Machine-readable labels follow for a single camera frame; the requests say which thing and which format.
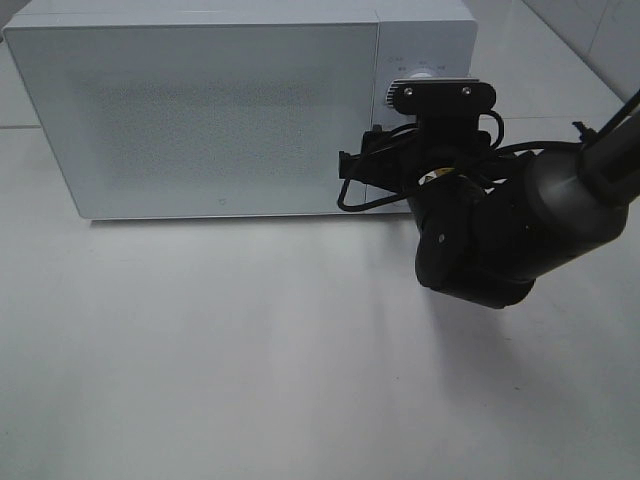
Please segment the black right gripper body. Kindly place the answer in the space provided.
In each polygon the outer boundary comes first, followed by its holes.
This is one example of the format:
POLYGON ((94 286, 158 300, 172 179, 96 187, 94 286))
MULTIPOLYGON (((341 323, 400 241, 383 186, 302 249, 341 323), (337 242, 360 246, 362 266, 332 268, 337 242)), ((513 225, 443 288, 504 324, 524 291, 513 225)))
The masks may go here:
POLYGON ((392 130, 373 126, 362 135, 360 152, 339 153, 337 198, 341 210, 371 210, 416 195, 426 183, 421 179, 438 169, 453 170, 493 148, 492 136, 479 127, 478 114, 470 116, 418 115, 392 130), (350 184, 359 182, 389 193, 387 197, 349 204, 350 184))

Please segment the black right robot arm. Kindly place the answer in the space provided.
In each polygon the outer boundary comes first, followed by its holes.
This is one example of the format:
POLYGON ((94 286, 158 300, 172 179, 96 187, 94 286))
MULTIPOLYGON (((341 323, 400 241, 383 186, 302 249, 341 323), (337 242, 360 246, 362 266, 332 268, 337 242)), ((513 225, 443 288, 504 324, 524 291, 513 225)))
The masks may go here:
POLYGON ((340 153, 339 176, 385 191, 360 211, 408 203, 422 286, 501 309, 623 232, 639 195, 637 97, 575 142, 512 145, 479 127, 495 115, 487 83, 402 80, 389 99, 411 122, 365 132, 359 153, 340 153))

